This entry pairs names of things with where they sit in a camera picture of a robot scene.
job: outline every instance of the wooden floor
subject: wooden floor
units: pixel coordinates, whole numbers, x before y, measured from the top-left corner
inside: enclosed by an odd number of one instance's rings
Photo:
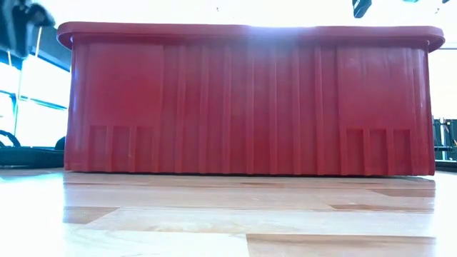
[[[0,170],[0,256],[457,256],[457,175]]]

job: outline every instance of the black strap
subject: black strap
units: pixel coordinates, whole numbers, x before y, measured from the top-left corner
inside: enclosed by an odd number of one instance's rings
[[[17,140],[17,138],[12,133],[0,130],[0,135],[7,137],[13,143],[14,147],[21,147],[21,143],[19,143],[19,140]]]

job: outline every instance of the floor plank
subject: floor plank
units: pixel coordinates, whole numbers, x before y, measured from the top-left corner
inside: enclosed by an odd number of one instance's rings
[[[120,208],[91,229],[194,233],[300,233],[435,236],[432,213],[373,211],[266,211],[205,208]]]
[[[247,235],[251,257],[434,256],[436,239],[392,236]]]
[[[434,189],[373,189],[372,191],[394,197],[435,197]]]
[[[64,223],[88,224],[117,209],[110,207],[65,206]]]

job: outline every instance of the red plastic crate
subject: red plastic crate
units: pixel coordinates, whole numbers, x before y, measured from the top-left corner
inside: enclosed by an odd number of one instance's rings
[[[65,168],[433,175],[440,29],[71,22]]]

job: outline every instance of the plastic crate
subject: plastic crate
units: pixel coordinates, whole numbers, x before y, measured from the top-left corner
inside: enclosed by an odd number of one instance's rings
[[[62,24],[65,168],[130,173],[432,175],[418,27]]]

